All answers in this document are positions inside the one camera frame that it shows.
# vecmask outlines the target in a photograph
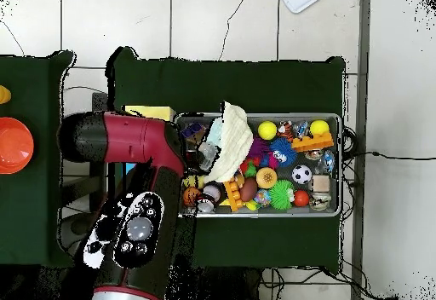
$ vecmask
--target dark green tablecloth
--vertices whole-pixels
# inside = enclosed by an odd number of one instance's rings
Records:
[[[337,57],[327,62],[142,61],[132,49],[120,48],[108,61],[106,75],[115,82],[110,100],[117,109],[148,105],[179,113],[219,112],[225,100],[247,113],[341,115],[344,67]],[[339,242],[339,216],[203,218],[197,220],[193,264],[324,265],[336,273]]]
[[[72,52],[48,58],[0,56],[0,84],[12,99],[0,117],[17,118],[33,135],[31,162],[13,175],[0,175],[0,263],[61,265],[66,255],[56,242],[60,207],[60,119],[62,73]]]

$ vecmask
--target metal tray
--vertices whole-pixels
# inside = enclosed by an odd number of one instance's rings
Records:
[[[209,126],[210,122],[220,117],[219,113],[183,113],[175,117],[175,123],[179,124],[182,129],[186,128],[193,122],[199,122],[205,126]],[[341,118],[334,113],[247,113],[247,120],[249,127],[254,133],[257,132],[257,127],[263,121],[269,120],[278,124],[280,121],[302,121],[309,122],[315,119],[323,119],[329,124],[330,133],[334,138],[334,146],[329,147],[335,155],[335,167],[333,174],[330,178],[330,207],[324,211],[312,210],[309,206],[305,207],[291,207],[287,211],[280,211],[273,209],[271,206],[260,208],[257,211],[250,211],[246,207],[239,209],[232,213],[229,206],[217,206],[215,212],[202,213],[199,212],[197,217],[331,217],[336,216],[342,210],[342,121]],[[304,153],[298,153],[295,163],[287,168],[278,168],[276,172],[278,179],[291,180],[292,169],[298,164],[305,164],[312,171],[317,161],[306,159]],[[307,190],[307,185],[298,185],[292,181],[295,189]],[[184,216],[182,212],[182,200],[180,201],[179,216]]]

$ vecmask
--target yellow tennis ball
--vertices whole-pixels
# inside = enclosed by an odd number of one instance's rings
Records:
[[[10,101],[10,90],[0,85],[0,104]]]
[[[312,135],[322,135],[325,132],[329,132],[329,131],[330,131],[329,124],[327,124],[327,122],[321,119],[313,121],[312,124],[310,125],[310,133],[312,133]]]
[[[259,124],[257,132],[264,140],[272,140],[277,134],[277,126],[271,121],[265,121]]]

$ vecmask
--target orange plate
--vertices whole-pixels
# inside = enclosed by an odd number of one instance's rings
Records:
[[[14,174],[31,160],[33,138],[18,119],[0,118],[0,174]]]

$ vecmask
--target towel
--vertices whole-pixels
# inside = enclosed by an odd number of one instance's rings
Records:
[[[247,157],[253,132],[247,124],[247,114],[238,106],[224,102],[221,129],[221,152],[204,182],[229,181]]]

